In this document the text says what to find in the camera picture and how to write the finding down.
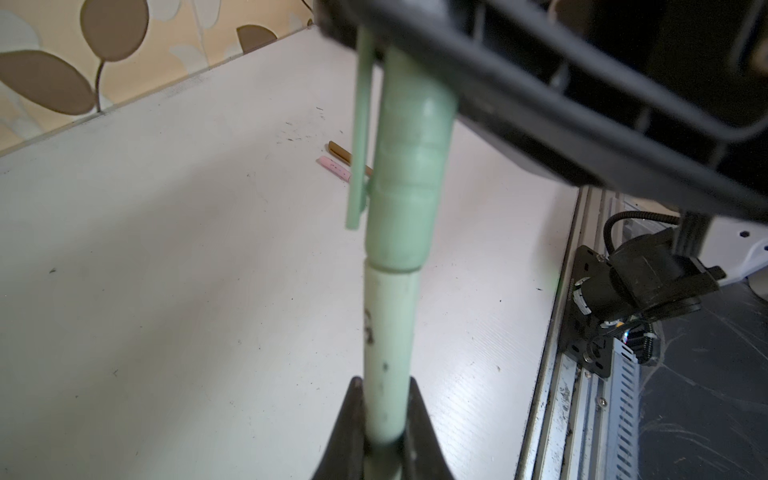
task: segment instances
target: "leaf stem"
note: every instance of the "leaf stem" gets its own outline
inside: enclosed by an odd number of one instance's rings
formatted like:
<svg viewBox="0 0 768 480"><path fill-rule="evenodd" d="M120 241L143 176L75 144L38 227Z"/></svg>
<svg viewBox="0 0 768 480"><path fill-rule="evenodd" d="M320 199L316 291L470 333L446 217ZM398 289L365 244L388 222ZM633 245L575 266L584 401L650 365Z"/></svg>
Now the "leaf stem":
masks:
<svg viewBox="0 0 768 480"><path fill-rule="evenodd" d="M98 91L99 91L99 84L101 83L101 71L104 70L104 59L101 59L101 61L98 64L98 69L96 70L96 80L94 81L94 91L96 94L96 112L101 113L101 99L99 98Z"/></svg>

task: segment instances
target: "brown pen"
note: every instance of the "brown pen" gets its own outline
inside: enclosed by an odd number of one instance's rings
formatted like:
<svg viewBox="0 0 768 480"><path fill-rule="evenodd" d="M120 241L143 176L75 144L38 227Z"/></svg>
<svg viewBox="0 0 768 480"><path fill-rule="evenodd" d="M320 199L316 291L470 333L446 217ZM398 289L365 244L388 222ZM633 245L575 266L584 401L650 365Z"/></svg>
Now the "brown pen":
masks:
<svg viewBox="0 0 768 480"><path fill-rule="evenodd" d="M328 151L336 155L345 164L349 165L350 167L352 166L352 154L344 150L343 148L341 148L341 146L339 146L339 144L337 144L336 142L334 141L328 142ZM368 175L369 177L373 175L373 169L368 165L366 165L366 175Z"/></svg>

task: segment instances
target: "wallpaper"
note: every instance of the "wallpaper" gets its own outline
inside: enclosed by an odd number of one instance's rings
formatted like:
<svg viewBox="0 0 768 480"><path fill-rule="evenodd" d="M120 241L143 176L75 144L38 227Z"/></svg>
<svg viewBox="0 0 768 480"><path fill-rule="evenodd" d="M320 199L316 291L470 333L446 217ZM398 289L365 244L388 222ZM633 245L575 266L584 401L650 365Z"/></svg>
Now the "wallpaper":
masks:
<svg viewBox="0 0 768 480"><path fill-rule="evenodd" d="M311 23L311 0L0 0L0 154Z"/></svg>

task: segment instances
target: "brown leaf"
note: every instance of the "brown leaf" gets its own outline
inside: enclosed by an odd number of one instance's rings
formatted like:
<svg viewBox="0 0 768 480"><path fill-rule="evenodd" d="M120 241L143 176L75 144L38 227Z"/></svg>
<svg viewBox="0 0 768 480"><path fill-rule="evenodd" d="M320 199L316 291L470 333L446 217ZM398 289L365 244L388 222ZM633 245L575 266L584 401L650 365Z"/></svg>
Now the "brown leaf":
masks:
<svg viewBox="0 0 768 480"><path fill-rule="evenodd" d="M243 53L250 53L277 40L277 35L268 28L259 25L243 25L242 27L237 27L237 38L240 40L240 47L243 48Z"/></svg>
<svg viewBox="0 0 768 480"><path fill-rule="evenodd" d="M87 114L94 107L95 95L88 80L66 61L44 51L0 53L0 81L60 114Z"/></svg>
<svg viewBox="0 0 768 480"><path fill-rule="evenodd" d="M120 61L141 45L149 25L146 0L85 0L80 27L97 57Z"/></svg>

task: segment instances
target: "floral wallpaper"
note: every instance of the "floral wallpaper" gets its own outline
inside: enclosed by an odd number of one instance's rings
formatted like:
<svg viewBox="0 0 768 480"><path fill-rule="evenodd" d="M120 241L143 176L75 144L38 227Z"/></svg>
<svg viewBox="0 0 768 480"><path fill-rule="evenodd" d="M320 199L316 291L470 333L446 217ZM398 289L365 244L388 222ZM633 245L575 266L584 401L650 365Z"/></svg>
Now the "floral wallpaper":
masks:
<svg viewBox="0 0 768 480"><path fill-rule="evenodd" d="M312 22L311 0L0 0L0 154Z"/></svg>

